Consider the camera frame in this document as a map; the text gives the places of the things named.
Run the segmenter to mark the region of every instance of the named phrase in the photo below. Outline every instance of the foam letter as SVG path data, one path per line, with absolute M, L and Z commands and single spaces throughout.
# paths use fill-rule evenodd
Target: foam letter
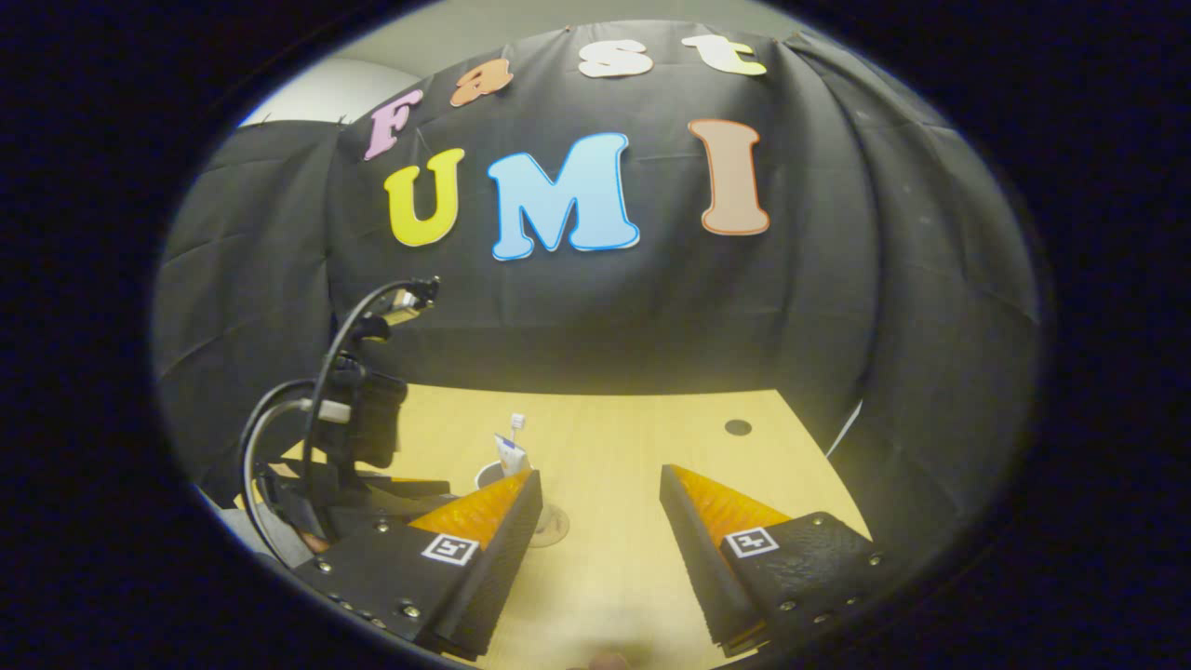
M 699 57 L 703 58 L 703 62 L 716 68 L 717 70 L 753 76 L 765 74 L 765 65 L 761 63 L 742 61 L 737 55 L 752 54 L 752 46 L 748 44 L 728 42 L 728 38 L 722 35 L 699 35 L 696 37 L 687 37 L 682 40 L 682 44 L 698 49 Z
M 625 76 L 649 71 L 654 61 L 646 45 L 632 39 L 592 42 L 579 50 L 579 71 L 587 76 Z
M 529 220 L 547 250 L 559 248 L 562 228 L 578 206 L 570 245 L 580 251 L 624 249 L 641 237 L 624 213 L 621 189 L 621 151 L 629 138 L 619 132 L 599 132 L 580 138 L 570 146 L 550 181 L 529 154 L 505 156 L 488 167 L 497 181 L 500 238 L 492 246 L 498 261 L 523 258 L 534 251 L 534 240 L 524 231 L 522 214 Z
M 388 223 L 398 242 L 407 246 L 431 244 L 442 239 L 455 226 L 459 217 L 459 180 L 455 173 L 461 159 L 462 149 L 447 149 L 426 161 L 426 167 L 435 173 L 437 208 L 425 220 L 419 219 L 413 211 L 413 180 L 420 171 L 418 165 L 388 175 L 385 180 L 385 190 L 388 190 Z
M 769 227 L 756 198 L 753 144 L 761 139 L 752 127 L 736 121 L 697 119 L 686 127 L 707 148 L 711 206 L 703 226 L 716 234 L 756 234 Z
M 450 96 L 450 104 L 453 107 L 462 107 L 480 95 L 500 90 L 512 80 L 513 75 L 509 73 L 507 60 L 495 58 L 481 63 L 459 77 L 459 81 L 455 82 L 459 90 Z
M 397 144 L 393 133 L 405 127 L 405 121 L 410 120 L 410 105 L 420 101 L 422 92 L 412 90 L 373 112 L 373 137 L 364 154 L 366 161 L 375 158 Z

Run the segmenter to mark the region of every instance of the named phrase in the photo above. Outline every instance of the orange soft pad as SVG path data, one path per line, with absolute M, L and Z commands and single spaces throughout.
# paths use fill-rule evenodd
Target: orange soft pad
M 724 536 L 730 533 L 790 521 L 785 514 L 729 489 L 719 482 L 707 480 L 673 464 L 671 468 L 674 469 L 674 475 L 686 489 L 686 495 L 691 499 L 703 526 L 711 536 L 711 545 L 716 549 L 719 549 Z
M 480 549 L 488 549 L 488 543 L 500 528 L 500 522 L 513 507 L 513 501 L 520 494 L 522 487 L 529 480 L 529 469 L 512 477 L 497 480 L 487 487 L 454 500 L 438 509 L 419 516 L 410 522 L 414 528 L 431 533 L 447 533 L 480 543 Z

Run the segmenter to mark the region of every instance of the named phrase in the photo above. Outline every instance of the letter m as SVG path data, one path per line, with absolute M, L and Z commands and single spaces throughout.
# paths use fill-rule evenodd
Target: letter m
M 629 138 L 618 132 L 600 132 L 580 138 L 570 146 L 550 181 L 529 154 L 505 156 L 488 167 L 497 181 L 500 238 L 492 246 L 498 261 L 523 258 L 534 252 L 534 240 L 525 234 L 522 217 L 547 250 L 559 248 L 562 228 L 578 206 L 570 245 L 580 251 L 624 249 L 641 237 L 624 213 L 621 188 L 621 152 Z

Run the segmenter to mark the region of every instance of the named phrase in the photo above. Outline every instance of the black cloth tent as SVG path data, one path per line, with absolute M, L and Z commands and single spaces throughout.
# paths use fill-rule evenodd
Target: black cloth tent
M 725 73 L 681 43 L 723 35 L 763 76 Z M 653 68 L 593 79 L 579 51 L 632 39 Z M 463 106 L 456 82 L 505 58 L 512 81 Z M 349 125 L 242 127 L 214 152 L 161 259 L 154 363 L 185 472 L 222 505 L 233 440 L 270 387 L 310 377 L 337 318 L 379 283 L 439 275 L 438 306 L 369 363 L 412 383 L 560 394 L 778 389 L 827 450 L 874 540 L 917 565 L 983 516 L 1019 463 L 1052 307 L 1024 211 L 981 155 L 879 67 L 802 31 L 784 42 L 701 24 L 575 26 L 481 54 L 394 92 L 422 90 L 395 145 L 363 159 Z M 760 234 L 709 232 L 694 119 L 756 130 Z M 498 261 L 498 184 L 518 152 L 557 179 L 573 144 L 623 133 L 631 248 L 541 240 Z M 462 148 L 459 215 L 438 242 L 389 227 L 385 180 Z M 569 213 L 567 228 L 575 225 Z M 274 450 L 299 439 L 278 432 Z

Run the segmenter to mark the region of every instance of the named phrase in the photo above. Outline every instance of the wooden table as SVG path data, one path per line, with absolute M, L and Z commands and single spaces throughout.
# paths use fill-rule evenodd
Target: wooden table
M 473 665 L 566 670 L 601 651 L 623 653 L 635 670 L 727 662 L 711 643 L 657 501 L 668 463 L 790 516 L 828 512 L 871 539 L 843 483 L 773 390 L 562 396 L 411 384 L 399 419 L 401 451 L 384 472 L 445 480 L 453 494 L 472 493 L 476 472 L 497 458 L 492 434 L 507 438 L 513 413 L 525 415 L 516 442 L 570 531 L 526 552 L 488 653 Z M 749 422 L 752 433 L 729 434 L 724 425 L 732 419 Z

